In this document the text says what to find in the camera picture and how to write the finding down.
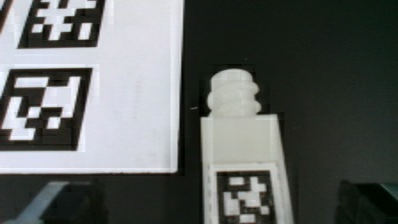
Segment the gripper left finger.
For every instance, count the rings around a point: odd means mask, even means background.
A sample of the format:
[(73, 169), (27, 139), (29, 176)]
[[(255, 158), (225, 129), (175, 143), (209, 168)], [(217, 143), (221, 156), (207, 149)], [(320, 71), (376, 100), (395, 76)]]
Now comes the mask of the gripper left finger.
[(8, 224), (107, 224), (102, 184), (52, 181)]

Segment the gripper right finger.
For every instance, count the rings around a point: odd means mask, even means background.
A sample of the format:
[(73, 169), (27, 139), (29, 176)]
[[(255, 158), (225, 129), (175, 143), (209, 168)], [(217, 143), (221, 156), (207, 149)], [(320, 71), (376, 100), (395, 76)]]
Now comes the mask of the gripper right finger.
[(340, 183), (335, 224), (398, 224), (398, 183)]

